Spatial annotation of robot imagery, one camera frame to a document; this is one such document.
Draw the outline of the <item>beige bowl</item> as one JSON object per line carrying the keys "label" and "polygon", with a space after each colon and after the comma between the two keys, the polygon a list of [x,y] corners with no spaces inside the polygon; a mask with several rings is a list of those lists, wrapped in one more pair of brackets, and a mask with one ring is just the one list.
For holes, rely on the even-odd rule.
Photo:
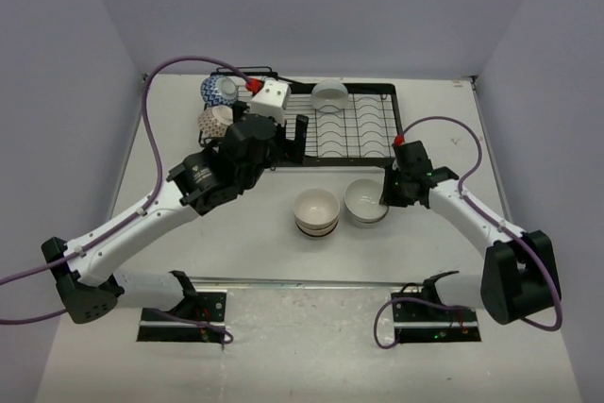
{"label": "beige bowl", "polygon": [[336,195],[322,188],[307,189],[293,201],[296,222],[307,227],[327,226],[339,218],[340,211]]}
{"label": "beige bowl", "polygon": [[307,227],[307,226],[303,226],[302,224],[300,224],[298,222],[295,222],[296,226],[298,227],[298,229],[300,231],[304,231],[309,234],[315,234],[315,235],[328,233],[328,232],[334,230],[336,228],[336,226],[338,225],[338,223],[339,223],[339,221],[335,220],[331,224],[324,226],[324,227],[317,227],[317,226]]}

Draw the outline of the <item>light blue bowl front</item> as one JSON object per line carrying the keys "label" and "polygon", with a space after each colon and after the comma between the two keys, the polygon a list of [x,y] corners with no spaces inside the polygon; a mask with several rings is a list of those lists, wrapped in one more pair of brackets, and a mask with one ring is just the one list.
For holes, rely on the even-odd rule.
{"label": "light blue bowl front", "polygon": [[362,219],[358,216],[355,216],[353,213],[349,212],[347,214],[349,222],[358,228],[372,228],[378,226],[384,219],[385,216],[381,216],[377,219]]}

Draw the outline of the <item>beige bowl front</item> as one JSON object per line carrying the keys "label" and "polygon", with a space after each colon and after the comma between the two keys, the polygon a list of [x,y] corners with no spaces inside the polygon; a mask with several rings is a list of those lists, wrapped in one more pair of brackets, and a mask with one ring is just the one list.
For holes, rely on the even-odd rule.
{"label": "beige bowl front", "polygon": [[334,230],[336,228],[336,226],[338,225],[338,223],[339,223],[339,221],[335,220],[331,224],[324,226],[324,227],[317,227],[317,226],[307,227],[307,226],[303,226],[302,224],[300,224],[298,222],[295,222],[296,226],[298,227],[298,229],[300,231],[304,231],[309,234],[315,234],[315,235],[328,233],[328,232]]}

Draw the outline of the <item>black bowl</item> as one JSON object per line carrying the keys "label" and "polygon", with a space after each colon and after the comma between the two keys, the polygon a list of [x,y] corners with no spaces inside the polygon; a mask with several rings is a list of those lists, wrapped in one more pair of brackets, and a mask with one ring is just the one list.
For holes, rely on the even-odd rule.
{"label": "black bowl", "polygon": [[333,231],[330,231],[328,233],[324,233],[324,234],[319,234],[319,235],[315,235],[315,234],[309,234],[307,232],[301,231],[301,234],[306,237],[306,238],[310,238],[312,240],[319,240],[319,239],[323,239],[325,237],[330,236],[333,233]]}

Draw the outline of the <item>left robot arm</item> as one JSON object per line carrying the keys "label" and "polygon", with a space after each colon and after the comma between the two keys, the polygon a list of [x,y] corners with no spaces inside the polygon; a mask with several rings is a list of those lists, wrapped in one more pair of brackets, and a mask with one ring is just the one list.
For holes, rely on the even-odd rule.
{"label": "left robot arm", "polygon": [[116,308],[145,308],[191,320],[200,302],[185,273],[137,274],[123,264],[170,231],[252,189],[265,170],[282,162],[302,163],[308,122],[298,115],[289,140],[285,125],[239,102],[225,136],[186,157],[143,201],[80,238],[53,237],[43,243],[72,321],[90,323]]}

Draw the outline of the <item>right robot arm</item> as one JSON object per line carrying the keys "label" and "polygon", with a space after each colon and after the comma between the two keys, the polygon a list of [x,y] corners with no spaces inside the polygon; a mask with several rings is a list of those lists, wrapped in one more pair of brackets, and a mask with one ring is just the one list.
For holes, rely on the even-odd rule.
{"label": "right robot arm", "polygon": [[425,279],[417,301],[430,320],[452,311],[482,309],[500,325],[520,320],[544,331],[562,326],[562,291],[553,244],[473,199],[447,167],[433,167],[419,141],[396,137],[394,160],[384,169],[380,202],[390,208],[419,204],[444,218],[479,252],[478,276],[458,271]]}

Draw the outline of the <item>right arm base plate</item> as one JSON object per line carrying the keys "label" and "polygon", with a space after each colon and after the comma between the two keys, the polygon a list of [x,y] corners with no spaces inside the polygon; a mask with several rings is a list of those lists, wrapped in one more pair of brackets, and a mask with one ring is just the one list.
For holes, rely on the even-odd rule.
{"label": "right arm base plate", "polygon": [[395,302],[394,338],[399,344],[474,343],[481,341],[474,310],[444,311],[422,304]]}

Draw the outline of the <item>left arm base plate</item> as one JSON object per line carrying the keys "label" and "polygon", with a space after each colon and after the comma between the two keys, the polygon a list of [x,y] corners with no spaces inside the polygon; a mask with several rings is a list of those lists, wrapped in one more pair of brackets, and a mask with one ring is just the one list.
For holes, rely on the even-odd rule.
{"label": "left arm base plate", "polygon": [[228,344],[225,335],[227,291],[197,293],[196,305],[169,317],[143,309],[138,327],[139,343]]}

